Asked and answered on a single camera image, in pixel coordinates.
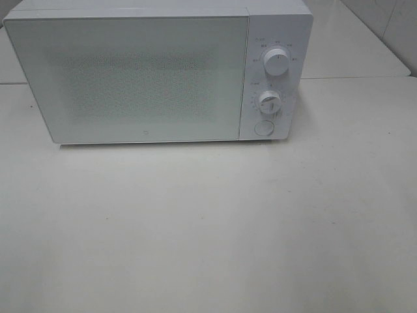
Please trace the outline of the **round white door button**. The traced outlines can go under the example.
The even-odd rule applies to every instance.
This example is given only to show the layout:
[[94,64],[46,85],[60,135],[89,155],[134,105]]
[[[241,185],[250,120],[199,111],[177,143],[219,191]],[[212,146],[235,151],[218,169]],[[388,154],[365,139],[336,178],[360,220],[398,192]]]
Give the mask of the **round white door button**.
[[274,131],[274,124],[271,121],[261,121],[255,125],[254,130],[259,136],[269,136]]

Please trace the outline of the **white timer knob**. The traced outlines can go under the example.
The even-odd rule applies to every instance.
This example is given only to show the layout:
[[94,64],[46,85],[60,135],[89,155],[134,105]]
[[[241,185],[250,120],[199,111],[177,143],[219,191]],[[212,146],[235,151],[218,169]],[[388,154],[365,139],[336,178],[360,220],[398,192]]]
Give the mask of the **white timer knob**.
[[258,107],[266,115],[277,113],[282,107],[280,94],[276,91],[264,91],[258,96]]

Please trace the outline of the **white microwave door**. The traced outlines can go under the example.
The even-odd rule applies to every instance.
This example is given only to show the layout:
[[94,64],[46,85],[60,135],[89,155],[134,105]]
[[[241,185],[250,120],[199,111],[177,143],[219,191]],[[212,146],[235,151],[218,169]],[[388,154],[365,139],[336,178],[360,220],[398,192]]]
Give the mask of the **white microwave door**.
[[248,19],[5,23],[55,143],[235,140]]

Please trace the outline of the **upper white power knob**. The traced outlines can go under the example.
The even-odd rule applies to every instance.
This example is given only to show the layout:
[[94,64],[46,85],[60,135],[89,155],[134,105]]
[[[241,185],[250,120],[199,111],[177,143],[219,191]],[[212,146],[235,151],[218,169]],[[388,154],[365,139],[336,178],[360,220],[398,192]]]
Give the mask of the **upper white power knob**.
[[272,48],[263,57],[265,71],[271,76],[281,76],[289,69],[288,53],[282,48]]

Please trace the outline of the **white microwave oven body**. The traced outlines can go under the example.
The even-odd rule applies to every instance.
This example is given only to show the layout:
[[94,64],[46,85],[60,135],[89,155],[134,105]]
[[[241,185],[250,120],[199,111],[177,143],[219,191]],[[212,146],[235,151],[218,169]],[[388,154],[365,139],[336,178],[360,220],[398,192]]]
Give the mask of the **white microwave oven body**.
[[[3,25],[8,20],[230,17],[248,19],[238,137],[177,142],[283,140],[289,135],[313,24],[303,1],[22,1],[5,16]],[[289,56],[289,69],[281,76],[271,76],[264,68],[263,57],[272,48],[282,48]],[[258,96],[264,91],[280,94],[282,107],[277,113],[266,115],[259,110]],[[261,121],[273,122],[271,135],[255,133]]]

